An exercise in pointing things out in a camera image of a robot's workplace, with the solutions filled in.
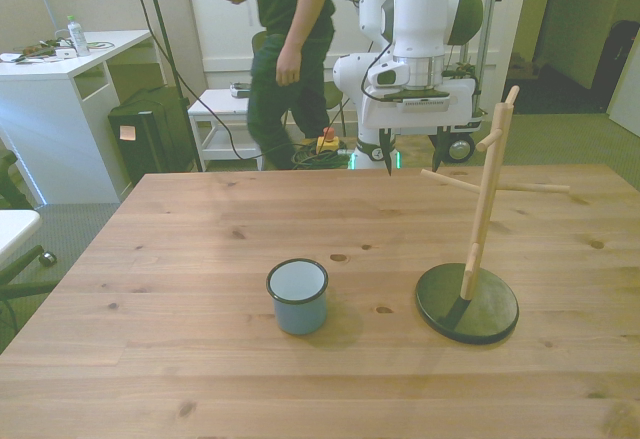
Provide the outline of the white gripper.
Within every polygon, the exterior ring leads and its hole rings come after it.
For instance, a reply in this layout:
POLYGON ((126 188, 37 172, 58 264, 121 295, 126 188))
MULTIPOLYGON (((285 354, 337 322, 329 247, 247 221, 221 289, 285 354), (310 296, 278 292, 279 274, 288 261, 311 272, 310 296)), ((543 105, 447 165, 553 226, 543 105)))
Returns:
MULTIPOLYGON (((457 126, 472 119, 473 79, 447 79, 435 89, 413 90, 416 97, 384 101, 387 95, 409 93, 398 87, 376 89, 368 86, 363 97, 360 120, 364 127, 379 130, 379 145, 387 172, 392 174, 395 136, 392 129, 457 126)), ((447 131, 438 130, 432 144, 432 169, 437 170, 447 152, 447 131)))

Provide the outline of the person's left hand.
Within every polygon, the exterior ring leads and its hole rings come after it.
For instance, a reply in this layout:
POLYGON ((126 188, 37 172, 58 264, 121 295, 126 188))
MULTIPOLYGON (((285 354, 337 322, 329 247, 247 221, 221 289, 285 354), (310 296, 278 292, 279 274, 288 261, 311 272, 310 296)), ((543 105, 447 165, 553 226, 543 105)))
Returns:
POLYGON ((276 63, 276 83, 285 87, 300 80, 302 54, 298 49, 283 47, 276 63))

